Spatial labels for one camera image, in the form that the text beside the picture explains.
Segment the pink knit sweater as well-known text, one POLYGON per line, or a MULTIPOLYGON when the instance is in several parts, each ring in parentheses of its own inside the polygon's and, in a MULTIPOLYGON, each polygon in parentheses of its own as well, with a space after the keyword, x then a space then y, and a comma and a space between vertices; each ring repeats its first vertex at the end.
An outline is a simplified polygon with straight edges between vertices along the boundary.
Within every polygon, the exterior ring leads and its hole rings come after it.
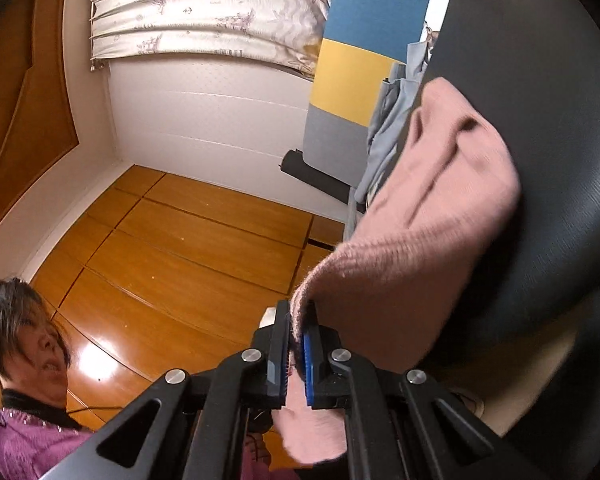
POLYGON ((343 416, 306 403, 301 335, 310 318, 384 370, 413 367, 432 347, 479 257, 520 194, 508 148, 444 78, 422 89, 404 149, 350 240, 294 291, 286 404, 273 415, 302 465, 346 452, 343 416))

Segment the grey yellow blue chair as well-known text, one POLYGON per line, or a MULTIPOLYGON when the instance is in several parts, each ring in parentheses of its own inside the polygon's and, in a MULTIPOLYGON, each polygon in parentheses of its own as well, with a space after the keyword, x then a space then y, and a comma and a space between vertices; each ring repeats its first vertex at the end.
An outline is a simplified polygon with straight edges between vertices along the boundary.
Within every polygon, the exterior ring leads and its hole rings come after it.
POLYGON ((353 192, 367 166, 367 129, 382 82, 422 36, 429 0, 332 0, 315 67, 303 160, 347 185, 344 236, 355 229, 353 192))

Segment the person in purple top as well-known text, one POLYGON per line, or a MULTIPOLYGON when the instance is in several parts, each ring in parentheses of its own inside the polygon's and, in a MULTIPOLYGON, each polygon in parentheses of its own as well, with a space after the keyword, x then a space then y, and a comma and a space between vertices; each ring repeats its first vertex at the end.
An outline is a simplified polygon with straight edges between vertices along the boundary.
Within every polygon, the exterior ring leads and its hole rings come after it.
MULTIPOLYGON (((71 352, 44 300, 19 278, 0 280, 0 476, 41 479, 84 445, 94 432, 67 410, 71 352)), ((110 438, 96 442, 97 454, 119 467, 142 466, 147 437, 141 422, 158 411, 149 403, 110 438)), ((260 434, 242 448, 241 479, 300 479, 293 469, 272 470, 260 434)))

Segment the floral patterned curtain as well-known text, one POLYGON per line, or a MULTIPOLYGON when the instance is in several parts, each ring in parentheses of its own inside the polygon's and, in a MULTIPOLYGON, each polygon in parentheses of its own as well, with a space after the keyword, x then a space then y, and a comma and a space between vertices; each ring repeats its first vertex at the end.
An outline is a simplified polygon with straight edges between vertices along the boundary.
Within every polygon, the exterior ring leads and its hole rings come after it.
POLYGON ((91 0, 93 64, 143 55, 246 58, 313 77, 332 0, 91 0))

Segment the light blue grey hoodie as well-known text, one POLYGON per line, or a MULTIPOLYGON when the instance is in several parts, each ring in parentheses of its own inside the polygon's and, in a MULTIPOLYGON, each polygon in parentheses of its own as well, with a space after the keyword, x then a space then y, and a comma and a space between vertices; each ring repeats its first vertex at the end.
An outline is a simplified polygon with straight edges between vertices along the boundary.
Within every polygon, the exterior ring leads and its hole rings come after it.
POLYGON ((428 58, 427 41, 409 44, 405 62, 394 63, 389 75, 381 81, 376 106, 367 128, 366 167, 353 195, 357 204, 366 202, 368 192, 378 185, 390 159, 396 154, 400 134, 428 67, 428 58))

